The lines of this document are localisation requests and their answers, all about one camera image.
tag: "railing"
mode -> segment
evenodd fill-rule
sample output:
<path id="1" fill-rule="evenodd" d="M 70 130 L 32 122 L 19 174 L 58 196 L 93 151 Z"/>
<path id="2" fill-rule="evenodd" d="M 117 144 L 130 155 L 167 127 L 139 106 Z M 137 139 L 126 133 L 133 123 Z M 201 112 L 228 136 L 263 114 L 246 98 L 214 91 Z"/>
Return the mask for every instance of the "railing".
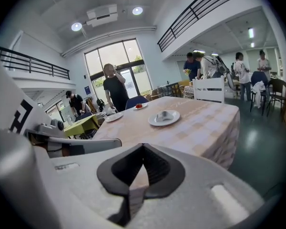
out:
<path id="1" fill-rule="evenodd" d="M 67 69 L 7 48 L 0 47 L 0 60 L 4 67 L 11 70 L 36 72 L 70 79 Z"/>
<path id="2" fill-rule="evenodd" d="M 178 36 L 218 6 L 229 0 L 194 0 L 158 41 L 163 52 Z"/>

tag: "black cap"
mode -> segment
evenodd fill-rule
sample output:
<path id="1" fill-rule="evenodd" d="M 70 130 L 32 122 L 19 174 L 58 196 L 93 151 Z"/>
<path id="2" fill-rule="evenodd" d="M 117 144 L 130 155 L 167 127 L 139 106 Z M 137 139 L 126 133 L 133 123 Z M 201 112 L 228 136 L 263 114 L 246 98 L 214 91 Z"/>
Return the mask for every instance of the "black cap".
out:
<path id="1" fill-rule="evenodd" d="M 71 91 L 66 91 L 66 98 L 69 98 L 71 96 L 72 92 Z"/>

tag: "tablecloth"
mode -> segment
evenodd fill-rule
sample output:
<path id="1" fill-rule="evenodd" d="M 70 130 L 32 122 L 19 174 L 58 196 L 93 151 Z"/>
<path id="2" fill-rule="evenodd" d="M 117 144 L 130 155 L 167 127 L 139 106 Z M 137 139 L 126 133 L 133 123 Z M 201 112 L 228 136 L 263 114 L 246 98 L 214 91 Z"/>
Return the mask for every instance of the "tablecloth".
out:
<path id="1" fill-rule="evenodd" d="M 90 115 L 82 120 L 75 122 L 73 125 L 64 129 L 65 136 L 73 136 L 84 133 L 86 130 L 96 129 L 99 127 L 97 125 L 96 114 Z"/>
<path id="2" fill-rule="evenodd" d="M 162 110 L 176 110 L 181 118 L 169 126 L 151 126 L 148 118 Z M 162 97 L 144 109 L 125 110 L 119 120 L 103 123 L 93 139 L 118 138 L 123 146 L 155 144 L 208 158 L 228 169 L 235 155 L 239 118 L 239 108 L 233 105 Z"/>

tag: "jeans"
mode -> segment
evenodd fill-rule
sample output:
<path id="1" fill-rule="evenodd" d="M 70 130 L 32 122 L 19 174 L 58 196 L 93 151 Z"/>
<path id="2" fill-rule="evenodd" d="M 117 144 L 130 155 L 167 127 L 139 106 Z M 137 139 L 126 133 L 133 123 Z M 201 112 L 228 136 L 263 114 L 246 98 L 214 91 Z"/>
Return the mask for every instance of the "jeans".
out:
<path id="1" fill-rule="evenodd" d="M 245 89 L 247 94 L 247 101 L 251 101 L 251 85 L 250 82 L 240 84 L 240 100 L 244 100 Z"/>

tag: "white plate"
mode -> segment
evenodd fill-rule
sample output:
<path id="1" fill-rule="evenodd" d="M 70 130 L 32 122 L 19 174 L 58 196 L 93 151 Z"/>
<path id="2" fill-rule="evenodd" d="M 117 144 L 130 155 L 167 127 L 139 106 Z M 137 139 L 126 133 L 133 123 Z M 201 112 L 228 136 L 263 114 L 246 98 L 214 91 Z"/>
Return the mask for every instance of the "white plate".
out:
<path id="1" fill-rule="evenodd" d="M 123 116 L 123 113 L 116 113 L 114 115 L 111 115 L 109 117 L 106 118 L 106 122 L 111 122 L 111 121 L 115 121 L 117 119 L 120 119 Z"/>
<path id="2" fill-rule="evenodd" d="M 174 118 L 172 120 L 164 120 L 164 121 L 156 122 L 157 114 L 153 114 L 152 116 L 148 118 L 148 123 L 154 126 L 165 126 L 165 125 L 170 125 L 176 122 L 177 120 L 179 120 L 180 113 L 178 111 L 175 111 L 175 110 L 165 110 L 165 111 L 169 112 Z"/>
<path id="3" fill-rule="evenodd" d="M 143 108 L 145 108 L 147 105 L 148 105 L 148 103 L 144 103 L 144 104 L 142 104 L 142 108 L 133 107 L 133 110 L 143 109 Z"/>

